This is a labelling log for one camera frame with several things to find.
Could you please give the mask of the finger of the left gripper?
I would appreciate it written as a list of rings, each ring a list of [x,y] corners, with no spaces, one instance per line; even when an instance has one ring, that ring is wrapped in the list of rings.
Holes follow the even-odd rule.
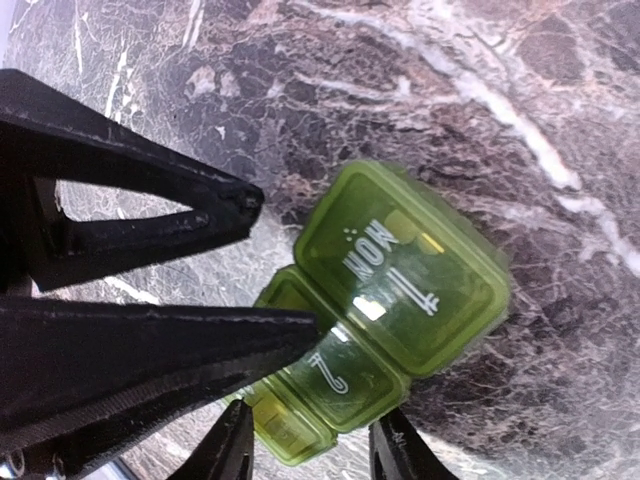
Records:
[[[262,190],[1,73],[1,264],[50,291],[248,237]]]
[[[23,475],[82,477],[319,337],[307,312],[6,297],[1,455]]]

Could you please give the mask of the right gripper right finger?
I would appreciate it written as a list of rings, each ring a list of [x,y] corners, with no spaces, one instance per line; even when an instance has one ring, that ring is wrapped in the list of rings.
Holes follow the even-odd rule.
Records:
[[[369,459],[373,480],[458,480],[402,412],[369,426]]]

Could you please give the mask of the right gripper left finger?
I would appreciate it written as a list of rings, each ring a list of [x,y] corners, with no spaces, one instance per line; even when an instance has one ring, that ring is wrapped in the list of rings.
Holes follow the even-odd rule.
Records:
[[[233,400],[189,458],[178,479],[252,479],[254,422],[251,408]]]

